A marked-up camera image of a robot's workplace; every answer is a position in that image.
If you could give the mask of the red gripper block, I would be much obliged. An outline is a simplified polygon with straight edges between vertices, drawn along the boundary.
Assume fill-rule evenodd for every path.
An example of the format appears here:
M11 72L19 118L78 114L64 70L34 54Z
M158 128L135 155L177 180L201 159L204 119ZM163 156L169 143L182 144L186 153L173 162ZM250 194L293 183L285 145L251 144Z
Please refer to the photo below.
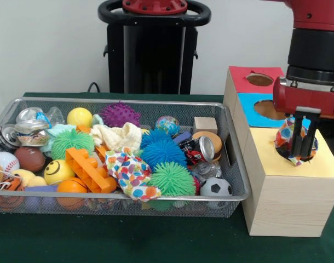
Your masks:
M307 108L320 110L321 118L334 119L334 92L292 87L286 78L278 77L273 85L273 104L277 111L295 114ZM302 145L302 122L304 115L296 113L292 133L291 154L299 155ZM311 155L315 132L318 126L318 115L308 115L310 125L307 135L303 138L303 157Z

